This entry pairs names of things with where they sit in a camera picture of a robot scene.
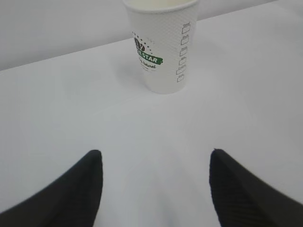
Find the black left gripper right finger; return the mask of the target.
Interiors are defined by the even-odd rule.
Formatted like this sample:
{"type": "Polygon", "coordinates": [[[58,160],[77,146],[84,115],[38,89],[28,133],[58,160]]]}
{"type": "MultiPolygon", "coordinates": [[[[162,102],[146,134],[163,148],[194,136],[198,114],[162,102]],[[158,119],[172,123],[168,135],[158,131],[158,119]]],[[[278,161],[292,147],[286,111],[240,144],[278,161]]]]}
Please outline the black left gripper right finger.
{"type": "Polygon", "coordinates": [[[222,149],[210,155],[209,184],[222,227],[301,227],[303,205],[271,187],[222,149]]]}

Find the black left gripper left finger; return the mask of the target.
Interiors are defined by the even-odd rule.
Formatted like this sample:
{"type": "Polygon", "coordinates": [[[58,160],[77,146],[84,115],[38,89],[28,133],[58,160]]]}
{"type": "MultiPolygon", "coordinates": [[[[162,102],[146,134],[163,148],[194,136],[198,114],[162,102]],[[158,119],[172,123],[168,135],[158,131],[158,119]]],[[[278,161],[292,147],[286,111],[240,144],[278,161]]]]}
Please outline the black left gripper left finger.
{"type": "Polygon", "coordinates": [[[91,150],[50,185],[0,214],[2,227],[92,227],[103,188],[102,155],[91,150]]]}

